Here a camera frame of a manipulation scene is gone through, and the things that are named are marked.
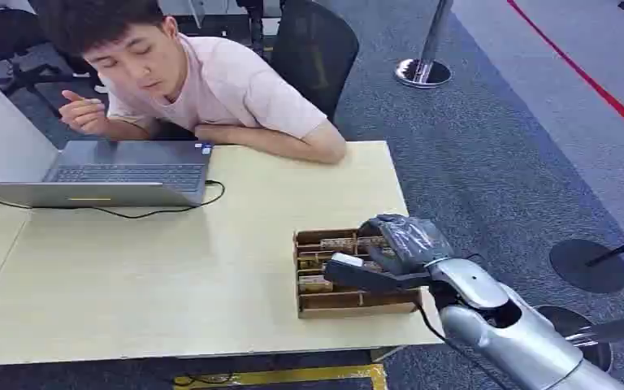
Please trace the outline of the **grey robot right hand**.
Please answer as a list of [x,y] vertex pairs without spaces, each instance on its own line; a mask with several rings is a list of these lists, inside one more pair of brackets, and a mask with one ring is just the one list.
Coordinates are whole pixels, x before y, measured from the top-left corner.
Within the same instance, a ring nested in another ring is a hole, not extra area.
[[376,245],[365,251],[383,270],[394,275],[425,271],[430,265],[455,255],[444,233],[429,219],[400,214],[378,214],[358,229],[361,236],[381,236],[393,251],[388,256]]

